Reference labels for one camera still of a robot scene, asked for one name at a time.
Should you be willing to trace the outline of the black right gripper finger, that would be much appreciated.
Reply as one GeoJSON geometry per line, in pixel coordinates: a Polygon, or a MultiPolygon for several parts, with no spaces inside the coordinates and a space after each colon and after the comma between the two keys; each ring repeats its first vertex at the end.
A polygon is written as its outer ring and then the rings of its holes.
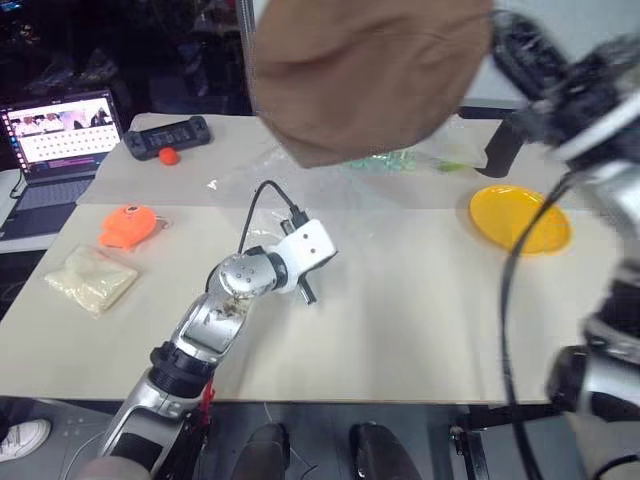
{"type": "Polygon", "coordinates": [[[567,57],[532,18],[498,9],[492,13],[493,57],[516,66],[568,66],[567,57]]]}
{"type": "Polygon", "coordinates": [[[492,55],[498,70],[529,101],[543,98],[547,80],[537,46],[496,45],[492,55]]]}

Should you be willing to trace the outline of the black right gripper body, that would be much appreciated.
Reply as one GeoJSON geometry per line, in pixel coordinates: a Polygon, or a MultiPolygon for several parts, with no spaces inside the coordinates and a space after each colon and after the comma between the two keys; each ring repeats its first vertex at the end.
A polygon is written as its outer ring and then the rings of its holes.
{"type": "Polygon", "coordinates": [[[553,147],[639,95],[639,35],[619,36],[569,65],[543,98],[517,113],[526,140],[553,147]]]}

